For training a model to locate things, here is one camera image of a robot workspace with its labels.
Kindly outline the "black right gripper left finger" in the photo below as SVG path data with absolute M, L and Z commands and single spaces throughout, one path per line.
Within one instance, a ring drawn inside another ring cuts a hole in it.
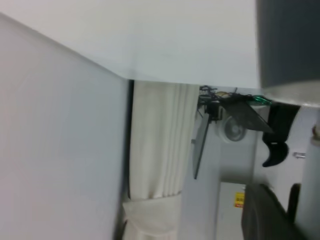
M 259 183 L 245 187 L 241 229 L 245 240 L 304 239 L 276 195 Z

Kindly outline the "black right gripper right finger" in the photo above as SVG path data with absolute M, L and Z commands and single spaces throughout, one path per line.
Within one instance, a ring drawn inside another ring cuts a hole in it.
M 290 189 L 288 207 L 287 207 L 287 216 L 291 222 L 294 222 L 296 218 L 300 189 L 301 189 L 300 183 L 293 184 Z

